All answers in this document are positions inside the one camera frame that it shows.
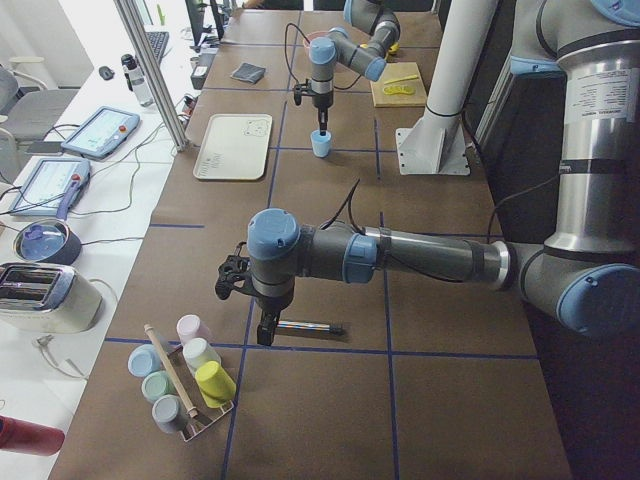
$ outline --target yellow cutting board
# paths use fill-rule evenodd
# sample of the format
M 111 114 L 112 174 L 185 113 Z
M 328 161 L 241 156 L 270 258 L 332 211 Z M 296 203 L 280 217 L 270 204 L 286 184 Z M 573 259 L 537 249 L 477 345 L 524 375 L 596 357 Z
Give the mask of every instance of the yellow cutting board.
M 403 80 L 385 85 L 387 80 L 418 75 L 415 80 Z M 382 72 L 382 76 L 377 82 L 371 83 L 371 93 L 373 94 L 374 107 L 424 107 L 427 104 L 427 91 L 422 83 L 422 76 L 415 62 L 388 63 Z M 415 88 L 413 95 L 387 95 L 382 90 L 386 86 L 407 85 Z

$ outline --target metal pole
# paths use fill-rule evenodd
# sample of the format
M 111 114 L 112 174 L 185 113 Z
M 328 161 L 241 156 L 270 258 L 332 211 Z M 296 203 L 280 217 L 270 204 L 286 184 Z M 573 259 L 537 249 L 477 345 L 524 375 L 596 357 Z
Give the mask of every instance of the metal pole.
M 160 116 L 164 121 L 164 124 L 176 145 L 176 149 L 182 152 L 188 143 L 187 136 L 184 132 L 184 127 L 180 122 L 178 115 L 176 114 L 175 107 L 171 101 L 171 95 L 167 89 L 167 85 L 164 82 L 162 73 L 160 72 L 160 66 L 153 56 L 151 46 L 147 40 L 142 19 L 138 14 L 134 0 L 113 0 L 122 19 L 133 48 L 135 50 L 138 62 L 142 65 L 147 81 L 149 82 L 149 89 L 151 95 L 158 106 Z

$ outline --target white chair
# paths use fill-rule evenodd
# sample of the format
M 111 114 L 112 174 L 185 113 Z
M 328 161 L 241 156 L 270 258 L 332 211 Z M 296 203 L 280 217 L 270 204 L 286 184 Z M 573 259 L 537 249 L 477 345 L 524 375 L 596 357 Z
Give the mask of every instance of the white chair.
M 49 90 L 36 77 L 16 70 L 23 63 L 41 62 L 42 57 L 14 57 L 11 67 L 0 65 L 0 180 L 13 182 L 29 160 L 26 150 L 36 141 L 43 140 L 67 108 L 77 89 Z M 35 83 L 39 90 L 30 92 L 16 101 L 16 77 Z

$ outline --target red can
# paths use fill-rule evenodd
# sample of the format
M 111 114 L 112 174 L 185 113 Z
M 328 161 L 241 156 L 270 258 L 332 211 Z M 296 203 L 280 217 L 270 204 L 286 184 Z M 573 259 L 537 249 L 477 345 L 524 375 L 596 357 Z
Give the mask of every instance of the red can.
M 58 428 L 0 415 L 0 449 L 31 455 L 49 456 L 64 442 L 64 432 Z

